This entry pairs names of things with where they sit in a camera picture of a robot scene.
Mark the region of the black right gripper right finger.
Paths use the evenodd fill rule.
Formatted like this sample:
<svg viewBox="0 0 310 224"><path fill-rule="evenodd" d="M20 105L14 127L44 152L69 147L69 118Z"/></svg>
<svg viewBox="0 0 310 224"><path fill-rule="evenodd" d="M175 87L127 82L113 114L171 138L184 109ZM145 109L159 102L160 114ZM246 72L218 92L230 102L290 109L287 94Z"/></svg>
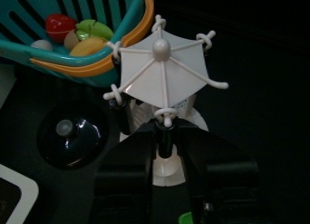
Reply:
<svg viewBox="0 0 310 224"><path fill-rule="evenodd" d="M258 166L251 155L198 125L176 121L194 224L258 224Z"/></svg>

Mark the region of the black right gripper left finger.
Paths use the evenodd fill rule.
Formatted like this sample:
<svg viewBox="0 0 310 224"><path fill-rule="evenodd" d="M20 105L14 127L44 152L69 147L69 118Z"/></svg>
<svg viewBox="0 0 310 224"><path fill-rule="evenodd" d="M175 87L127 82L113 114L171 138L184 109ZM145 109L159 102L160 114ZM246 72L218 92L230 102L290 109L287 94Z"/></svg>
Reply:
<svg viewBox="0 0 310 224"><path fill-rule="evenodd" d="M93 224L149 224L155 121L108 151L96 171Z"/></svg>

